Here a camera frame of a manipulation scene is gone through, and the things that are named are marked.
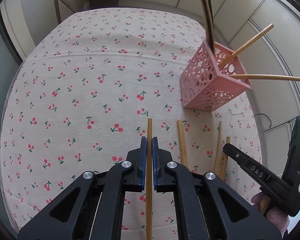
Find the right hand pink glove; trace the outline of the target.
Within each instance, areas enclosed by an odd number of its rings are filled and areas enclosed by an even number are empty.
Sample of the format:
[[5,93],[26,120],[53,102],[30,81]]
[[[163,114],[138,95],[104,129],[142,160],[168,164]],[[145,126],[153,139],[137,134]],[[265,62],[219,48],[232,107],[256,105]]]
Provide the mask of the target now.
[[[253,196],[251,202],[253,203],[253,207],[257,211],[261,212],[265,210],[266,207],[269,207],[270,198],[263,192],[259,192]],[[264,212],[264,214],[266,215],[266,218],[279,229],[281,237],[283,238],[290,223],[288,215],[281,211],[278,207],[273,207],[268,210],[268,212]]]

